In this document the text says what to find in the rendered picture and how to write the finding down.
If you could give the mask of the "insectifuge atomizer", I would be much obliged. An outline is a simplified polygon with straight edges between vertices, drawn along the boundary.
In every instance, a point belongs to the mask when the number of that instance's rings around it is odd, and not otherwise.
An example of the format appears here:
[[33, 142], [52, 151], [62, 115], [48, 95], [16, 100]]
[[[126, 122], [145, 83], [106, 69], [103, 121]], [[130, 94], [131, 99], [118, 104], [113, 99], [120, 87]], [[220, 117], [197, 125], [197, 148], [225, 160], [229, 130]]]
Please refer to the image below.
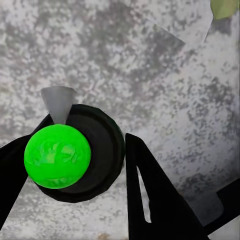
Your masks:
[[42, 88], [49, 114], [31, 134], [24, 166], [41, 191], [58, 202], [79, 203], [106, 192], [126, 157], [119, 126], [98, 107], [73, 104], [77, 91]]

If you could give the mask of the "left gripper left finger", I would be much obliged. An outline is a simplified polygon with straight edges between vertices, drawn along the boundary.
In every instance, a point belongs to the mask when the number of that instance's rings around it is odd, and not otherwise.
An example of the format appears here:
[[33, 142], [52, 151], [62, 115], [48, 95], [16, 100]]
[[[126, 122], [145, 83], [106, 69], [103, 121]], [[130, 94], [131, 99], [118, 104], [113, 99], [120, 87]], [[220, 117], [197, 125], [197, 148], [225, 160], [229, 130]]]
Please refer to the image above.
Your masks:
[[0, 230], [29, 176], [24, 153], [30, 137], [19, 137], [0, 148]]

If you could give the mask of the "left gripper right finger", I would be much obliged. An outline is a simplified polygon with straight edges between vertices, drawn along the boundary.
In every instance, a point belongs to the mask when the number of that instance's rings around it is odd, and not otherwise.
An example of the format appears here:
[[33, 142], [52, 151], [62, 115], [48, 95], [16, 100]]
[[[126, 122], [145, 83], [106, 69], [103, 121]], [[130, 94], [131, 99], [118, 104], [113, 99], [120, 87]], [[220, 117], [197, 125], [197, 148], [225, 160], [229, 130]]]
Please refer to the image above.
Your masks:
[[[125, 135], [129, 240], [210, 240], [190, 207], [137, 136]], [[137, 167], [156, 223], [145, 220]]]

